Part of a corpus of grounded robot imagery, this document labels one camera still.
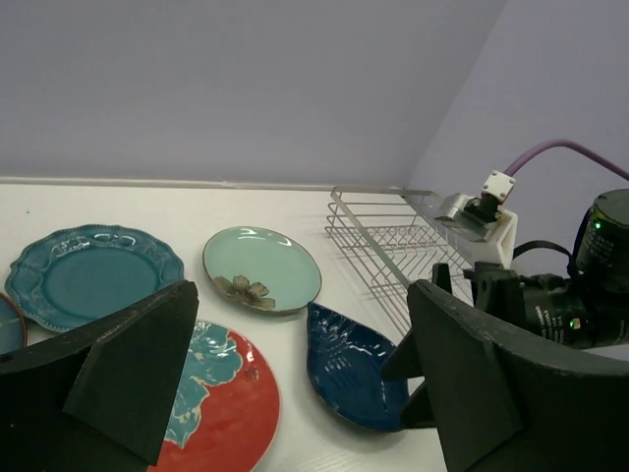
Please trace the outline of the teal scalloped plate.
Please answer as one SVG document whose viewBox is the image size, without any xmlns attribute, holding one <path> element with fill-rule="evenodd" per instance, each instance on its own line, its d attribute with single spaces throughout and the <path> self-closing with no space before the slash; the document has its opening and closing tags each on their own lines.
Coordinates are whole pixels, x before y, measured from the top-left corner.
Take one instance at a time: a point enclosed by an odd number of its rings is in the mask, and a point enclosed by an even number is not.
<svg viewBox="0 0 629 472">
<path fill-rule="evenodd" d="M 118 312 L 185 278 L 165 242 L 137 228 L 87 224 L 24 247 L 5 290 L 24 315 L 65 332 Z"/>
</svg>

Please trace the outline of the dark blue leaf plate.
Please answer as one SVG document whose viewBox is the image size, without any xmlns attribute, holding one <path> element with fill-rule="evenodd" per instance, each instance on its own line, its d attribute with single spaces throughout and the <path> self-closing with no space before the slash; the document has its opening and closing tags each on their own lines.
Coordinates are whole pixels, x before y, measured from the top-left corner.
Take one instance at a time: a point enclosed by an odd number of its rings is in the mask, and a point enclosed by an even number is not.
<svg viewBox="0 0 629 472">
<path fill-rule="evenodd" d="M 344 420 L 380 433 L 404 429 L 404 379 L 381 374 L 395 344 L 378 331 L 318 303 L 307 314 L 306 370 L 319 398 Z"/>
</svg>

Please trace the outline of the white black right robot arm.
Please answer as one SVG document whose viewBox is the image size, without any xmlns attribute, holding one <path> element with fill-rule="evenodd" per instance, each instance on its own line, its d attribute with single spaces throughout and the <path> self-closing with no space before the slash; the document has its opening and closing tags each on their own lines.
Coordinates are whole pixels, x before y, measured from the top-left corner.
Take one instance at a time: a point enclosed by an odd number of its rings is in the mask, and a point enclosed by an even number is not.
<svg viewBox="0 0 629 472">
<path fill-rule="evenodd" d="M 566 276 L 489 263 L 410 285 L 411 327 L 382 367 L 418 378 L 406 429 L 436 428 L 450 471 L 624 471 L 628 365 L 599 355 L 628 340 L 628 193 L 599 195 L 568 252 Z"/>
</svg>

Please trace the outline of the red and teal plate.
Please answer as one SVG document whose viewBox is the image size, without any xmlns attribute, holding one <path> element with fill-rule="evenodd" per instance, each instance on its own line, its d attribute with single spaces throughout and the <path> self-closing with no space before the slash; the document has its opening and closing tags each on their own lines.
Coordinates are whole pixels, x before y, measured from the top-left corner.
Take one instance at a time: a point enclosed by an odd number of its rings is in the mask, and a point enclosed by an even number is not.
<svg viewBox="0 0 629 472">
<path fill-rule="evenodd" d="M 164 443 L 150 471 L 252 471 L 275 437 L 277 381 L 242 334 L 206 321 L 193 331 Z"/>
</svg>

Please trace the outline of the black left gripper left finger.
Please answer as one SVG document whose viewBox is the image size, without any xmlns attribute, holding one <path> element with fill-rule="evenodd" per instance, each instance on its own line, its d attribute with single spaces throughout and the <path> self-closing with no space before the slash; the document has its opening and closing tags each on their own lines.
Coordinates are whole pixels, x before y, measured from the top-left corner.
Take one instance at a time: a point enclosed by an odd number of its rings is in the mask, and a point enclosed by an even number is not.
<svg viewBox="0 0 629 472">
<path fill-rule="evenodd" d="M 179 281 L 1 357 L 4 471 L 145 471 L 158 461 L 199 307 Z"/>
</svg>

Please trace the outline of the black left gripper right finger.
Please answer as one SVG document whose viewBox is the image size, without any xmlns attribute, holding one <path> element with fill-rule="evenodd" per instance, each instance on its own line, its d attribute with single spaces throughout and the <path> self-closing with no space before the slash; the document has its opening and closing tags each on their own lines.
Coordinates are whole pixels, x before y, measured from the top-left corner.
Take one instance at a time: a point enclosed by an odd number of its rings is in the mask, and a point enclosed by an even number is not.
<svg viewBox="0 0 629 472">
<path fill-rule="evenodd" d="M 382 367 L 421 378 L 401 419 L 434 426 L 450 471 L 624 471 L 628 365 L 531 334 L 420 280 Z"/>
</svg>

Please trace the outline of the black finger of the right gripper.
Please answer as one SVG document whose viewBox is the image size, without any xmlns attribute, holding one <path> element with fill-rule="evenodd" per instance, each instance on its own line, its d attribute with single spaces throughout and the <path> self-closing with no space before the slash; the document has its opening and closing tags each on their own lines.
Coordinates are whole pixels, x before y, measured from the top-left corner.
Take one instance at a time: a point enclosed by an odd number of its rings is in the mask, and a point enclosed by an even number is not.
<svg viewBox="0 0 629 472">
<path fill-rule="evenodd" d="M 448 264 L 437 263 L 432 266 L 431 283 L 447 293 L 452 292 L 451 276 Z"/>
</svg>

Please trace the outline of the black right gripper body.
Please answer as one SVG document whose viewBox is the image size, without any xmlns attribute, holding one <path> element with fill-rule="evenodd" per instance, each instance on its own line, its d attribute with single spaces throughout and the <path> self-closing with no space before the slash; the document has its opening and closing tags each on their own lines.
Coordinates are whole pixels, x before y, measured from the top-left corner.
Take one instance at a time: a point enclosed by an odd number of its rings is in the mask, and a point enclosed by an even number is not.
<svg viewBox="0 0 629 472">
<path fill-rule="evenodd" d="M 593 346 L 593 317 L 572 281 L 552 274 L 524 276 L 488 263 L 475 264 L 464 276 L 476 309 L 574 349 Z"/>
</svg>

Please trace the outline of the light green flower plate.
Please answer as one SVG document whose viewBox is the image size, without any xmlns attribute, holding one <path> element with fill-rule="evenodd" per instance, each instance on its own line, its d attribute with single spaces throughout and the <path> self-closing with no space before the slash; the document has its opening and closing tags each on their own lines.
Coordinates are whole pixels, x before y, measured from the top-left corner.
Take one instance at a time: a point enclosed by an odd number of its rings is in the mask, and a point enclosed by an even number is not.
<svg viewBox="0 0 629 472">
<path fill-rule="evenodd" d="M 292 315 L 319 295 L 314 257 L 294 239 L 266 228 L 235 226 L 212 235 L 202 264 L 218 293 L 257 312 Z"/>
</svg>

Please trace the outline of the dark teal blossom plate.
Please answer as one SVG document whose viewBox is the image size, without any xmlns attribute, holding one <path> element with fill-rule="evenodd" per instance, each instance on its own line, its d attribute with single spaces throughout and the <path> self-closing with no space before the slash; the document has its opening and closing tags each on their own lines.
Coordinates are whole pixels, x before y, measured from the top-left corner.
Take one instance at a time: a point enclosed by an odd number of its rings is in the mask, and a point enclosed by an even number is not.
<svg viewBox="0 0 629 472">
<path fill-rule="evenodd" d="M 0 351 L 1 354 L 28 345 L 28 328 L 17 305 L 5 294 L 0 294 Z"/>
</svg>

